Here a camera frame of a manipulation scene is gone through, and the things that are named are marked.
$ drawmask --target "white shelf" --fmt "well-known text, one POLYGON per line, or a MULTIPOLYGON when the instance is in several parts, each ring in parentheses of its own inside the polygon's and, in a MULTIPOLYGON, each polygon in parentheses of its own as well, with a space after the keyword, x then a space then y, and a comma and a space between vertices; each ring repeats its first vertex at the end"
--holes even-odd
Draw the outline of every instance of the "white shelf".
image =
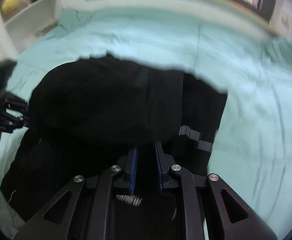
POLYGON ((31 10, 32 8, 36 7, 38 4, 47 1, 47 0, 38 0, 32 3, 31 5, 27 6, 26 8, 22 9, 20 12, 18 12, 16 15, 12 16, 8 21, 4 23, 5 26, 9 25, 13 21, 17 20, 22 14, 27 12, 28 10, 31 10))

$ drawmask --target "wrinkled fabric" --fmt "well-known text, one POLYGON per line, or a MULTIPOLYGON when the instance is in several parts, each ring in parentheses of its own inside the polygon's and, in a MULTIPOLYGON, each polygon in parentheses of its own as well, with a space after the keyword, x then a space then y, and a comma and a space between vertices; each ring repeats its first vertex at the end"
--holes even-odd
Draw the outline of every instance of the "wrinkled fabric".
MULTIPOLYGON (((77 22, 73 16, 62 18, 60 26, 19 56, 8 89, 29 99, 54 67, 108 51, 158 69, 193 73, 216 90, 227 90, 208 170, 219 174, 283 239, 292 228, 292 39, 259 42, 163 10, 104 8, 71 14, 77 22)), ((17 151, 10 146, 18 143, 16 132, 1 141, 0 183, 17 151)))
POLYGON ((51 70, 29 101, 43 138, 64 134, 80 142, 132 147, 178 134, 184 73, 156 70, 111 55, 51 70))
POLYGON ((0 229, 4 235, 9 239, 13 239, 19 228, 24 224, 25 222, 19 214, 10 207, 0 193, 0 229))

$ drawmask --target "mint green blanket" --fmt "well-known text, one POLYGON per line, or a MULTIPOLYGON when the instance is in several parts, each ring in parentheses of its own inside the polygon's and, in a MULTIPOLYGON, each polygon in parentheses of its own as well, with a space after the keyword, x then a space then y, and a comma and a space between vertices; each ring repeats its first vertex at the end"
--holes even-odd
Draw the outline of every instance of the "mint green blanket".
MULTIPOLYGON (((142 8, 65 10, 24 51, 8 88, 29 99, 52 68, 106 52, 193 73, 228 91, 209 161, 283 239, 292 228, 292 40, 259 42, 187 15, 142 8)), ((24 131, 0 143, 0 183, 24 131)))

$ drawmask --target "silver screw head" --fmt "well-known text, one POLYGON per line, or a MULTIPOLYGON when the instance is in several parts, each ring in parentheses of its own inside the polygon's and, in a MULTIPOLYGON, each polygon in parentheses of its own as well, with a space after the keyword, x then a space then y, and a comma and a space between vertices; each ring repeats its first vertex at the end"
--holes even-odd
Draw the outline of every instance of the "silver screw head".
POLYGON ((173 166, 172 166, 172 170, 173 171, 180 171, 182 169, 182 167, 180 166, 180 165, 178 165, 178 164, 174 164, 173 166))
POLYGON ((219 177, 218 177, 216 174, 211 174, 211 175, 209 176, 209 179, 210 179, 211 181, 218 181, 219 177))
POLYGON ((121 167, 119 165, 114 165, 110 168, 113 172, 117 172, 121 170, 121 167))
POLYGON ((76 183, 79 183, 79 182, 82 182, 84 180, 84 177, 81 176, 81 175, 77 175, 76 177, 73 178, 73 180, 76 182, 76 183))

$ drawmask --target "black garment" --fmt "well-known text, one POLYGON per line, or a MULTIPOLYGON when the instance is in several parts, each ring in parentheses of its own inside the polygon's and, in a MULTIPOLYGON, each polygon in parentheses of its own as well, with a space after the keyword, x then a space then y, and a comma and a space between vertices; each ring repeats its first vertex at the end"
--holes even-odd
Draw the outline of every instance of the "black garment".
POLYGON ((181 123, 183 76, 111 55, 63 64, 33 91, 30 121, 48 141, 56 134, 133 146, 167 141, 181 123))
MULTIPOLYGON (((100 174, 131 147, 160 140, 166 153, 174 154, 176 143, 180 151, 188 152, 189 143, 178 141, 181 124, 206 131, 213 142, 225 102, 226 95, 191 75, 154 70, 110 55, 61 65, 33 91, 30 129, 1 191, 9 200, 16 190, 10 205, 27 221, 74 176, 100 174)), ((140 160, 138 165, 137 177, 138 171, 147 170, 140 160)))

